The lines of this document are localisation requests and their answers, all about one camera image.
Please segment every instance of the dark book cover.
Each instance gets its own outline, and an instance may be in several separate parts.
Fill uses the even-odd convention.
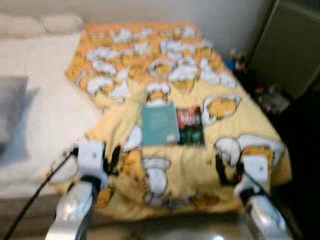
[[[200,107],[177,109],[176,115],[180,133],[178,144],[194,147],[204,146],[205,139]]]

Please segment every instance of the black cable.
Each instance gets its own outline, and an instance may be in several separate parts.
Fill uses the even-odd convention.
[[[44,182],[38,187],[38,189],[35,191],[33,196],[28,200],[28,202],[24,205],[23,209],[20,211],[19,215],[16,217],[15,221],[9,228],[8,232],[6,233],[4,240],[9,240],[12,234],[14,233],[15,229],[17,228],[18,224],[26,214],[27,210],[30,208],[31,204],[34,202],[34,200],[39,196],[39,193],[41,190],[45,187],[45,185],[50,181],[50,179],[55,175],[55,173],[70,159],[71,155],[77,156],[78,155],[78,149],[74,148],[70,153],[64,154],[64,160],[59,164],[59,166],[44,180]]]
[[[269,201],[275,206],[275,208],[278,210],[278,212],[280,213],[280,215],[283,217],[286,225],[288,226],[290,233],[292,234],[294,239],[298,239],[297,237],[297,233],[294,230],[294,228],[292,227],[289,219],[287,218],[287,216],[284,214],[284,212],[281,210],[280,206],[278,206],[278,204],[275,203],[275,201],[272,199],[271,195],[261,186],[260,183],[258,183],[250,174],[248,174],[245,169],[242,169],[242,172],[255,184],[260,188],[260,191],[263,195],[265,195]]]

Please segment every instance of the white wall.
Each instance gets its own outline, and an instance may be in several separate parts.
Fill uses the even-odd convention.
[[[272,0],[0,0],[0,13],[76,13],[85,23],[193,23],[223,55],[248,53]]]

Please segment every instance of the book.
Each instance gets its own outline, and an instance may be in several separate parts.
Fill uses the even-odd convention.
[[[204,146],[205,138],[200,107],[177,109],[176,114],[180,133],[178,144],[194,147]]]
[[[180,140],[177,112],[170,102],[142,108],[142,145],[176,144]]]

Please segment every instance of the white pillow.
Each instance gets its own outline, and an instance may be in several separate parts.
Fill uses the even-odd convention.
[[[32,16],[15,16],[6,31],[7,37],[29,38],[46,34],[44,26]]]
[[[51,34],[80,32],[84,29],[84,22],[77,15],[44,16],[41,21]]]
[[[9,24],[12,22],[12,16],[0,15],[0,36],[7,34]]]

